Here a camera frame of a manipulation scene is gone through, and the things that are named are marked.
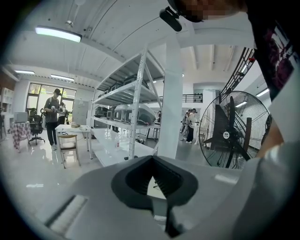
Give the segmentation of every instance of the glossy floor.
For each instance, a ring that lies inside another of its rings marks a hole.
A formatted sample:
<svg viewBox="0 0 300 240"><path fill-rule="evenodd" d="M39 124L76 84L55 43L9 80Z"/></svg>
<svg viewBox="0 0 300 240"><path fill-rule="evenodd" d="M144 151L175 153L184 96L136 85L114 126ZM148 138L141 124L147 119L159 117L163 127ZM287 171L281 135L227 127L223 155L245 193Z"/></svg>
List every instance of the glossy floor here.
<svg viewBox="0 0 300 240"><path fill-rule="evenodd" d="M74 160L74 153L66 153L67 169L63 168L60 153L52 151L46 132L41 134L46 143L39 141L37 145L21 141L18 153L13 148L11 135L0 143L1 169L5 183L11 190L14 199L27 212L35 214L40 207L58 191L63 191L70 183L83 174L102 167L94 156L91 160L86 149L86 141L78 134L78 153L81 167ZM154 141L147 141L150 147L155 147ZM179 141L176 158L194 164L205 164L205 159L199 145Z"/></svg>

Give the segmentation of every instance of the fan guard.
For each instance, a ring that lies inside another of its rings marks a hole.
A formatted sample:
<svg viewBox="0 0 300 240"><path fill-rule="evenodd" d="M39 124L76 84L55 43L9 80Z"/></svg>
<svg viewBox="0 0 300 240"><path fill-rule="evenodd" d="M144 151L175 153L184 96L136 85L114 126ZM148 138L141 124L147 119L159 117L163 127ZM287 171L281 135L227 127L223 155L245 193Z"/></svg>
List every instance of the fan guard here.
<svg viewBox="0 0 300 240"><path fill-rule="evenodd" d="M249 93L233 91L215 98L199 129L201 150L209 165L242 169L257 155L268 117L266 107Z"/></svg>

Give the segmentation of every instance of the shelf post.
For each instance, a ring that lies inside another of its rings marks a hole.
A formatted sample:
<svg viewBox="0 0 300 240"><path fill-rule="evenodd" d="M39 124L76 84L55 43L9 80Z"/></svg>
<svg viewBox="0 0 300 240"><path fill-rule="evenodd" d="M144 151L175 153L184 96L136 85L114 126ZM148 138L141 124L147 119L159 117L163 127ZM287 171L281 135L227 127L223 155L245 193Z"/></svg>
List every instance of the shelf post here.
<svg viewBox="0 0 300 240"><path fill-rule="evenodd" d="M135 157L136 122L137 122L137 114L138 114L138 109L139 109L143 75L144 75L146 58L147 58L147 51L148 50L147 50L147 45L146 45L142 52L139 70L137 73L137 79L135 82L135 94L134 94L134 98L133 98L131 123L130 123L131 132L130 132L130 142L129 142L129 159L133 159Z"/></svg>
<svg viewBox="0 0 300 240"><path fill-rule="evenodd" d="M97 88L94 90L93 98L92 98L92 106L90 108L90 127L92 126L92 120L93 120L93 106L94 106L94 99L95 99L95 94L96 94Z"/></svg>

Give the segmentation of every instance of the wooden chair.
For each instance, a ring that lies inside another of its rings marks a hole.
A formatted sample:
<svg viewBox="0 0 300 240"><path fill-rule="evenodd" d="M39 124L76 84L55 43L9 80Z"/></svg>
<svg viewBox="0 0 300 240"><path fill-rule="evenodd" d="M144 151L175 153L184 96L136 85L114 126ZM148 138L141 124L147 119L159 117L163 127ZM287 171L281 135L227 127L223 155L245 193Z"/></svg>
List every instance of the wooden chair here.
<svg viewBox="0 0 300 240"><path fill-rule="evenodd" d="M75 142L66 142L66 143L60 143L60 139L64 138L64 139L68 139L68 138L75 138ZM64 158L64 152L68 152L68 151L76 151L76 159L78 161L79 166L81 166L79 158L78 158L78 150L77 150L77 135L62 135L62 136L58 136L58 144L60 146L60 153L61 153L61 157L62 157L62 163L64 164L64 168L66 168L65 165L65 158Z"/></svg>

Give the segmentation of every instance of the dark shirt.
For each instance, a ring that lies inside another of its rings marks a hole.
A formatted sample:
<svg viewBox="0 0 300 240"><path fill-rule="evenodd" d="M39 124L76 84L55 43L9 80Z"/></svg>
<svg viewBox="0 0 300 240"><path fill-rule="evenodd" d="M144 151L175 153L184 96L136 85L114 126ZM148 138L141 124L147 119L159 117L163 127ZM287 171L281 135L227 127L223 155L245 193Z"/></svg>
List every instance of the dark shirt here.
<svg viewBox="0 0 300 240"><path fill-rule="evenodd" d="M58 108L60 107L59 104L59 100L58 99L54 99L53 97L50 97L47 99L44 108L49 108L51 109L51 107L54 106L56 110L58 110ZM57 112L47 112L46 114L46 122L57 122Z"/></svg>
<svg viewBox="0 0 300 240"><path fill-rule="evenodd" d="M273 100L289 79L300 81L298 8L289 0L246 0L246 4L255 39L255 58Z"/></svg>

